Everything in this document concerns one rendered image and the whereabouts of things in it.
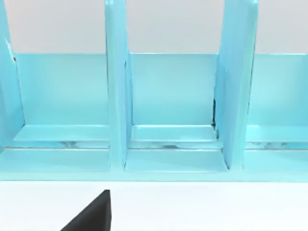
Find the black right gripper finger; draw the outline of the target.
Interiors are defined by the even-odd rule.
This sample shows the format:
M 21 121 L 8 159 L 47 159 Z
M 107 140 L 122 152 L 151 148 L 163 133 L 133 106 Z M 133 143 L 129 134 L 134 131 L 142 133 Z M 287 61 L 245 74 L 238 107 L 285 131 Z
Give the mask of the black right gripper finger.
M 60 231 L 111 231 L 110 190 L 104 190 Z

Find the light blue rack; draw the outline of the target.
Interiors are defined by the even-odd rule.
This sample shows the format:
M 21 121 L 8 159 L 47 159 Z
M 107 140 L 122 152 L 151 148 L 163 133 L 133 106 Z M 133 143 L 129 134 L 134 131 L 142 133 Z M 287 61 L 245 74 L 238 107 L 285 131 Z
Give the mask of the light blue rack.
M 0 180 L 308 183 L 308 53 L 256 53 L 260 0 L 224 0 L 217 53 L 17 52 L 0 0 Z

